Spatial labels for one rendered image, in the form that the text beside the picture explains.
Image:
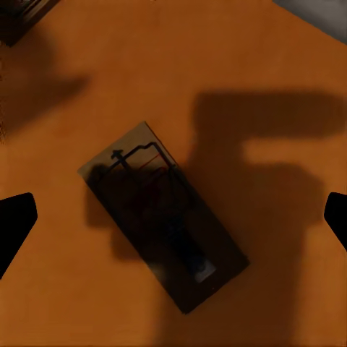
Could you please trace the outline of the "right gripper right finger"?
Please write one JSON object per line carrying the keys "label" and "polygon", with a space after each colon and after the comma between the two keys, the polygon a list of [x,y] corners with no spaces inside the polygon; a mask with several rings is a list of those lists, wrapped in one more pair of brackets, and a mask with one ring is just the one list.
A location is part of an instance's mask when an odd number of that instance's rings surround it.
{"label": "right gripper right finger", "polygon": [[331,192],[324,218],[347,251],[347,195]]}

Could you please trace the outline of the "mousetrap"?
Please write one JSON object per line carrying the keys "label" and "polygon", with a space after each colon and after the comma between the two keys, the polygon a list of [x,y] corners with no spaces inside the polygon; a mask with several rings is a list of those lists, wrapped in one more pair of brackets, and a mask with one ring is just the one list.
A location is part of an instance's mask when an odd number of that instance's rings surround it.
{"label": "mousetrap", "polygon": [[0,39],[13,47],[61,0],[0,0]]}
{"label": "mousetrap", "polygon": [[185,316],[251,265],[144,121],[77,171]]}

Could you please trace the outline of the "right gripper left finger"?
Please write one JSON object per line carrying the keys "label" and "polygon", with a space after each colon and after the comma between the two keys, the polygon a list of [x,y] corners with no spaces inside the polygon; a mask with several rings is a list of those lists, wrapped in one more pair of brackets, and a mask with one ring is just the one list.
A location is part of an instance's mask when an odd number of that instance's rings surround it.
{"label": "right gripper left finger", "polygon": [[37,219],[30,192],[0,200],[0,280]]}

